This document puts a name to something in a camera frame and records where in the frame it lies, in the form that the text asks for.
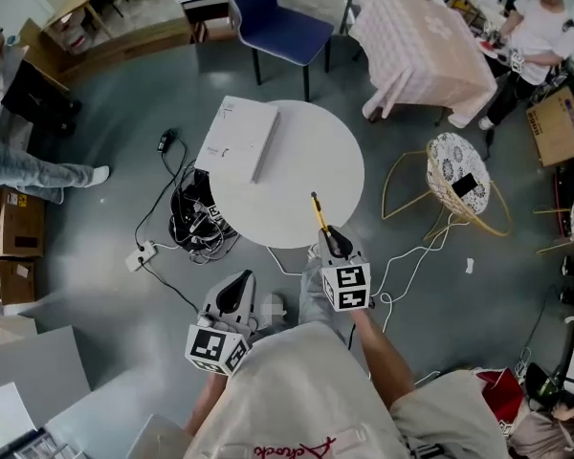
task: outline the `concrete floor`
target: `concrete floor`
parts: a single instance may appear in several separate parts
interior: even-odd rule
[[[381,194],[390,166],[405,151],[454,128],[433,127],[438,109],[409,106],[388,120],[370,124],[361,108],[372,89],[364,57],[353,62],[356,44],[336,38],[329,75],[318,59],[311,69],[313,101],[339,117],[357,139],[365,163],[361,202],[350,225],[361,235],[376,289],[386,261],[421,243],[438,204],[429,198],[409,213],[381,220]],[[27,314],[40,330],[72,324],[83,365],[95,391],[49,423],[49,430],[91,457],[124,457],[151,413],[184,423],[205,373],[184,358],[194,314],[176,294],[144,272],[129,273],[124,259],[135,249],[134,228],[169,179],[156,152],[168,127],[180,127],[193,159],[216,109],[226,94],[256,100],[302,98],[301,72],[273,57],[261,57],[264,83],[254,83],[248,49],[236,41],[187,46],[148,55],[98,74],[74,89],[84,103],[78,129],[45,156],[63,162],[109,164],[102,186],[71,189],[63,206],[49,206],[47,256],[38,264],[42,303]],[[472,124],[461,134],[482,151],[482,134]],[[168,154],[176,165],[177,145]],[[541,169],[533,137],[519,109],[497,130],[487,163],[514,220],[513,233],[496,238],[475,227],[454,228],[442,253],[422,263],[407,297],[398,302],[387,335],[404,354],[415,376],[468,363],[514,366],[550,284],[560,284],[563,253],[534,251],[551,243],[553,216],[534,216],[552,205],[551,169]],[[396,173],[389,204],[398,206],[425,188],[424,163],[413,160]],[[486,219],[503,227],[497,199]],[[145,225],[143,239],[169,242],[164,199]],[[305,263],[305,249],[277,251],[290,271]],[[475,260],[466,274],[466,259]],[[392,267],[386,289],[402,293],[416,256]],[[192,265],[183,251],[160,251],[155,270],[197,304],[230,273],[252,269],[257,303],[270,291],[283,294],[296,317],[296,277],[282,275],[266,250],[240,239],[225,259]],[[380,322],[387,306],[373,314]],[[531,347],[533,361],[553,370],[565,341],[563,316],[569,309],[549,297]],[[349,329],[342,320],[343,332]],[[359,345],[354,354],[361,361]]]

